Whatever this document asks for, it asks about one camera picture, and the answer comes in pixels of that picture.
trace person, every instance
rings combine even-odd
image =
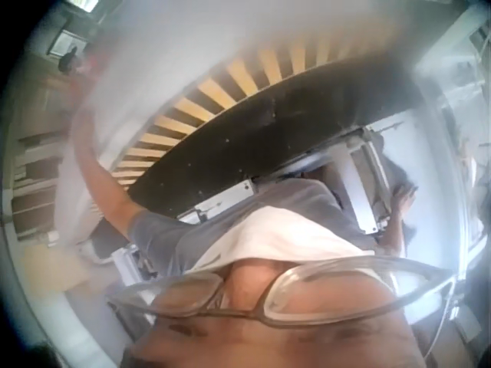
[[[98,163],[93,135],[93,114],[83,112],[73,144],[87,188],[166,285],[152,287],[146,307],[135,301],[141,289],[121,297],[157,316],[121,366],[425,366],[401,309],[347,317],[394,302],[372,270],[381,262],[374,254],[400,254],[401,222],[415,188],[395,193],[378,245],[344,216],[323,183],[310,179],[286,179],[189,225],[132,201]],[[330,268],[342,271],[332,277]],[[339,323],[324,325],[325,318]]]

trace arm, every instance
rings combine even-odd
[[[389,254],[399,257],[404,249],[402,220],[414,202],[417,188],[412,185],[400,186],[396,189],[391,201],[392,213],[379,245]]]
[[[89,193],[106,220],[128,238],[131,220],[144,208],[133,202],[117,180],[97,161],[92,144],[94,120],[90,113],[81,114],[72,134],[75,158]]]

